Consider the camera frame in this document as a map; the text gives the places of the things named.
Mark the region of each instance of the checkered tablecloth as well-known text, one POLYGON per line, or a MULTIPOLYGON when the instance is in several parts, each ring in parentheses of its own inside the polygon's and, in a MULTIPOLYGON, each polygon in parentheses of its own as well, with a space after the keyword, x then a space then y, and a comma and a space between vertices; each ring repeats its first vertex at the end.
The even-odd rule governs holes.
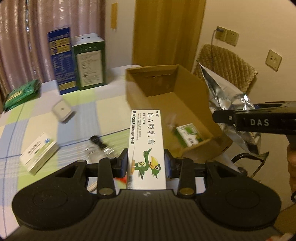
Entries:
MULTIPOLYGON (((121 153, 128 147, 130 107, 125 97, 125 68, 112 70, 113 81, 83 91, 60 96, 55 81, 41 85, 41 97, 3 113, 0 117, 0 236, 5 238, 18 224, 11 202, 18 190, 78 160, 87 159, 88 139, 99 135, 121 153), (52 106, 65 99, 76 112, 67 123, 60 123, 52 106), (43 132, 54 138, 60 149, 36 175, 29 174, 19 157, 43 132)), ((119 188, 124 184, 118 182, 119 188)))

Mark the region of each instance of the pink curtain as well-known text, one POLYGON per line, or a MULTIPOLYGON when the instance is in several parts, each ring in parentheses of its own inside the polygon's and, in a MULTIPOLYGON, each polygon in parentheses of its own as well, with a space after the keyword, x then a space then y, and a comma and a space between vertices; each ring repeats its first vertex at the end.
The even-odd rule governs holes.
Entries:
POLYGON ((0 88, 9 93, 38 78, 55 79, 47 33, 70 26, 71 35, 104 38, 105 0, 3 0, 0 3, 0 88))

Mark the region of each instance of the door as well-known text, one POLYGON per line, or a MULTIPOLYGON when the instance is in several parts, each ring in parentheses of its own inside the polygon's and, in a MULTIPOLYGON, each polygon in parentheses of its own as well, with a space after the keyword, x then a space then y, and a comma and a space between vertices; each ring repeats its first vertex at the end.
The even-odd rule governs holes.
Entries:
POLYGON ((205 0, 136 0, 133 64, 181 64, 191 71, 205 0))

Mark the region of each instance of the electrical outlet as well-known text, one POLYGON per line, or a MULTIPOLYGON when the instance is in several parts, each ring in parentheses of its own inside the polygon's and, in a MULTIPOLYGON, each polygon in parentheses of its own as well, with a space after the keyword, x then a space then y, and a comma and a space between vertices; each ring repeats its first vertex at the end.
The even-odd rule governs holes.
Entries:
POLYGON ((275 71, 278 71, 279 65, 281 64, 282 56, 278 55, 276 52, 272 51, 271 49, 268 52, 267 58, 265 63, 274 69, 275 71))
POLYGON ((226 39, 225 39, 226 43, 236 46, 238 39, 239 39, 239 33, 231 30, 227 30, 226 39))
POLYGON ((217 28, 223 29, 224 32, 216 31, 215 38, 218 39, 218 40, 220 40, 220 41, 225 41, 227 29, 222 28, 222 27, 219 27, 219 26, 217 26, 217 28))

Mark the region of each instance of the blue medicine box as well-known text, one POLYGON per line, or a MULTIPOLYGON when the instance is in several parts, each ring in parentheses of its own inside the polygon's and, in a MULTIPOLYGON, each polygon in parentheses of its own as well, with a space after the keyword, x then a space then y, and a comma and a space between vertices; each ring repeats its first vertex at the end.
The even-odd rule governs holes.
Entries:
POLYGON ((71 52, 70 28, 49 32, 49 51, 60 94, 78 90, 71 52))

